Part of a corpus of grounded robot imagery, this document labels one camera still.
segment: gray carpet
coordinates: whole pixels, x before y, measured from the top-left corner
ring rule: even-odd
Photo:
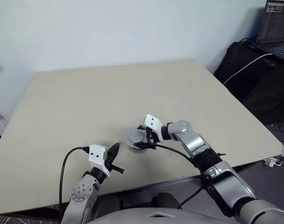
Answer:
[[[278,126],[267,126],[267,128],[281,141],[284,142],[284,133],[278,131]],[[284,164],[281,167],[267,167],[263,162],[242,171],[241,177],[252,187],[257,198],[264,199],[275,204],[277,207],[284,210]],[[150,201],[159,192],[167,192],[172,194],[179,202],[182,202],[200,187],[199,180],[193,180],[185,183],[179,183],[172,186],[160,187],[150,190],[144,190],[131,195],[122,196],[125,206],[131,206],[139,203]],[[215,202],[203,190],[194,199],[183,206],[184,210],[203,213],[205,215],[215,217],[231,223],[236,223],[235,220],[225,217],[218,209]],[[9,224],[20,223],[13,218]],[[32,221],[32,224],[38,224],[37,221]]]

